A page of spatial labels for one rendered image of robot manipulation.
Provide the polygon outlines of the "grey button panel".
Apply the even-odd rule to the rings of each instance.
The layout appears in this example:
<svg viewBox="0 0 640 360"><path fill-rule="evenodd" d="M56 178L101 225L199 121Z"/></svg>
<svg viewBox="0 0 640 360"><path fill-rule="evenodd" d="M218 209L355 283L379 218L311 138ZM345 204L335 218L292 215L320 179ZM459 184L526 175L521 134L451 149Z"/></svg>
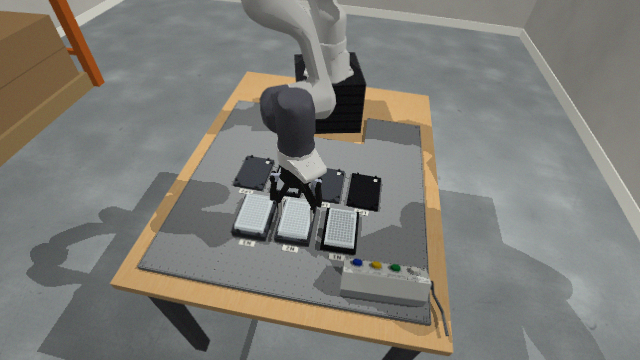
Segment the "grey button panel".
<svg viewBox="0 0 640 360"><path fill-rule="evenodd" d="M390 265L344 257L339 295L423 307L432 290L441 311L445 335L449 336L444 311L426 268Z"/></svg>

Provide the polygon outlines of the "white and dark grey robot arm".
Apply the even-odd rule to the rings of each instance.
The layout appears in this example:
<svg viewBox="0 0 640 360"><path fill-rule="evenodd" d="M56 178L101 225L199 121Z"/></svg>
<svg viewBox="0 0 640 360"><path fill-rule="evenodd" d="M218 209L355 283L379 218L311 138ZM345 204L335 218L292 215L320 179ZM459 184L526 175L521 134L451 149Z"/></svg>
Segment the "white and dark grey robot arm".
<svg viewBox="0 0 640 360"><path fill-rule="evenodd" d="M250 19L289 34L300 45L307 80L266 88L260 97L260 111L263 124L279 138L280 166L309 183L327 173L315 149L315 119L326 119L335 108L331 83L354 75L346 50L346 13L336 0L308 0L313 20L299 0L241 3Z"/></svg>

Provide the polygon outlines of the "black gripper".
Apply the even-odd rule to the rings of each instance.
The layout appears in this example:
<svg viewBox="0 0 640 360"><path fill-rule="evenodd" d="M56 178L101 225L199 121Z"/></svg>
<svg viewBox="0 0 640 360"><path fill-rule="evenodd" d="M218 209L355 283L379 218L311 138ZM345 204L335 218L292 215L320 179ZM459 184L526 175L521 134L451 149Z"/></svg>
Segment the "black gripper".
<svg viewBox="0 0 640 360"><path fill-rule="evenodd" d="M279 180L279 178L284 182L284 185L280 190L279 194L276 194L277 181ZM313 216L314 216L316 207L320 208L322 205L322 191L321 191L322 178L321 177L319 177L314 181L311 181L315 188L316 199L309 187L309 184L311 182L304 184L298 177L296 177L289 170L286 170L283 167L281 167L280 173L276 173L275 171L272 171L269 179L271 181L270 200L271 201L275 200L277 202L279 217L282 216L283 209L284 209L283 208L284 195L286 194L289 188L296 188L296 189L300 189L301 192L306 197L310 205L310 222L313 221Z"/></svg>

